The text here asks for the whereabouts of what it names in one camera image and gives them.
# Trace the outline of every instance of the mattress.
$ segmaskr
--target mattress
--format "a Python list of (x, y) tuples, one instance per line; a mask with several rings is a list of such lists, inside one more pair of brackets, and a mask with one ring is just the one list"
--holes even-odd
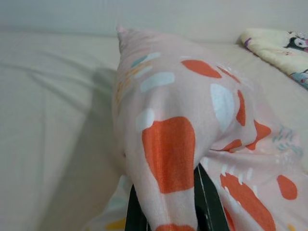
[[(238, 45), (204, 45), (262, 85), (307, 153), (308, 91)], [(125, 171), (113, 155), (118, 62), (116, 38), (0, 31), (0, 230), (77, 231), (101, 212)]]

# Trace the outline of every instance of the cartoon character print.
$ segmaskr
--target cartoon character print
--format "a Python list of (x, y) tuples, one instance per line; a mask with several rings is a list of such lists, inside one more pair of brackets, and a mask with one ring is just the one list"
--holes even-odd
[(292, 73), (290, 78), (298, 82), (304, 88), (308, 89), (308, 69), (301, 73)]
[(289, 44), (285, 48), (293, 48), (300, 51), (308, 52), (308, 39), (301, 37), (292, 37), (289, 40)]

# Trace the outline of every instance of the orange spot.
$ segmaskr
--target orange spot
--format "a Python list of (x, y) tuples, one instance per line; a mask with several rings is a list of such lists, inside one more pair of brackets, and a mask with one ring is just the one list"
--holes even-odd
[(245, 100), (241, 91), (237, 91), (237, 95), (240, 99), (240, 109), (236, 115), (236, 120), (242, 125), (246, 124), (246, 111), (245, 111)]
[(220, 180), (221, 186), (228, 188), (230, 195), (241, 204), (264, 231), (276, 231), (271, 213), (246, 184), (239, 184), (238, 178), (229, 173), (226, 173), (226, 176), (221, 174)]
[(195, 231), (192, 227), (189, 225), (161, 225), (159, 226), (155, 231)]
[(294, 226), (293, 225), (288, 225), (288, 229), (290, 230), (290, 231), (296, 231), (296, 228), (294, 228)]
[(241, 146), (242, 146), (241, 140), (233, 140), (226, 147), (224, 147), (221, 151), (226, 151), (226, 152), (234, 153), (234, 151), (232, 151), (231, 149), (239, 148)]
[(230, 216), (230, 213), (226, 210), (226, 208), (223, 208), (225, 210), (225, 214), (226, 214), (226, 218), (227, 218), (227, 222), (228, 222), (228, 226), (230, 231), (235, 231), (235, 226), (234, 226), (234, 222)]
[(256, 144), (263, 138), (267, 137), (268, 135), (270, 135), (271, 133), (271, 130), (269, 127), (263, 125), (263, 124), (260, 124), (256, 121), (255, 122), (255, 127), (256, 127), (256, 131), (257, 131), (257, 137), (256, 137), (256, 140), (247, 145), (246, 148), (248, 148), (249, 150), (255, 150), (256, 149)]
[(229, 72), (226, 71), (225, 69), (222, 69), (222, 68), (219, 67), (219, 66), (217, 66), (217, 67), (218, 67), (224, 74), (230, 76), (230, 77), (233, 78), (236, 82), (241, 83), (241, 82), (239, 81), (239, 79), (238, 79), (236, 76), (232, 75), (231, 73), (229, 73)]
[(297, 198), (297, 187), (290, 179), (283, 175), (279, 175), (277, 181), (284, 199), (295, 200)]
[(143, 130), (145, 157), (161, 193), (193, 187), (195, 133), (185, 117), (155, 121)]
[(182, 61), (182, 64), (187, 67), (187, 69), (203, 76), (221, 78), (221, 75), (218, 71), (214, 70), (209, 64), (201, 60), (184, 60)]

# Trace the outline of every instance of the wall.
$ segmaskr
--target wall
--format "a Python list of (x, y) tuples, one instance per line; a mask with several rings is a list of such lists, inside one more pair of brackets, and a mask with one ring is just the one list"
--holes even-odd
[(117, 23), (232, 41), (247, 27), (308, 31), (307, 0), (0, 0), (0, 27), (115, 35)]

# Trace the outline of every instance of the bed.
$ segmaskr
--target bed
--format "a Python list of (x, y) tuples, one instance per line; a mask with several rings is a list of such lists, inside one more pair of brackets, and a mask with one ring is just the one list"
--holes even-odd
[[(261, 84), (307, 153), (308, 91), (240, 45), (204, 45)], [(0, 230), (77, 231), (101, 212), (125, 172), (113, 155), (118, 62), (116, 38), (0, 31)]]

